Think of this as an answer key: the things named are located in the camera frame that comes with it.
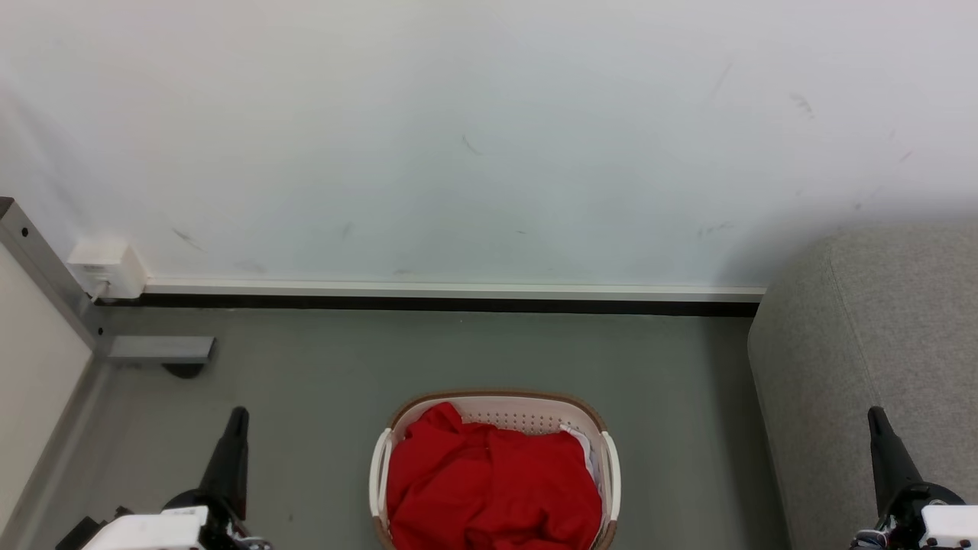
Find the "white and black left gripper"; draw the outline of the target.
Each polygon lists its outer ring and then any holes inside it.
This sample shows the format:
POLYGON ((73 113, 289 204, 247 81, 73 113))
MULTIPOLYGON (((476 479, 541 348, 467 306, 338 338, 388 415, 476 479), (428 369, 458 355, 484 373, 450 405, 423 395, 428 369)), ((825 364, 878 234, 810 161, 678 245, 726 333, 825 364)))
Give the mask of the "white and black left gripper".
POLYGON ((252 535, 248 504, 247 408, 235 407, 198 490, 179 494, 157 514, 119 507, 112 521, 80 523, 81 549, 271 549, 252 535))

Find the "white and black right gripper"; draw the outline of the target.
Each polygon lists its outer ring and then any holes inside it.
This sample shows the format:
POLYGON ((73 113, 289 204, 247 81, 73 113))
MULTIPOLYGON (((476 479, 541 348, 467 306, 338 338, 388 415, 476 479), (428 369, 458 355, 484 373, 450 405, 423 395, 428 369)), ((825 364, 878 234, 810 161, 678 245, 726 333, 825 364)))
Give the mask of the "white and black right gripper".
POLYGON ((922 483, 908 449, 881 406, 867 411, 876 525, 853 549, 976 549, 977 506, 939 484, 922 483))

